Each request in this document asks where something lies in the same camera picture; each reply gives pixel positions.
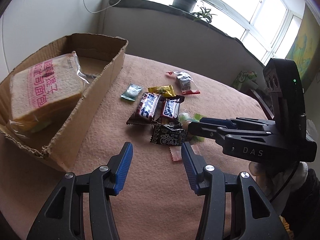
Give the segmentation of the right hand fuzzy sleeve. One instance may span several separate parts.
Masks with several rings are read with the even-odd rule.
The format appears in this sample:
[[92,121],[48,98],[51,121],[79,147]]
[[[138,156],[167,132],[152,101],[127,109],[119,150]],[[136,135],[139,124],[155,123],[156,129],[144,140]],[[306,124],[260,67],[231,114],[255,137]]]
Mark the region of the right hand fuzzy sleeve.
[[272,171],[270,167],[251,162],[249,170],[269,200],[279,205],[286,204],[290,193],[298,190],[305,183],[308,175],[306,162],[299,162],[297,168],[293,167],[285,171]]

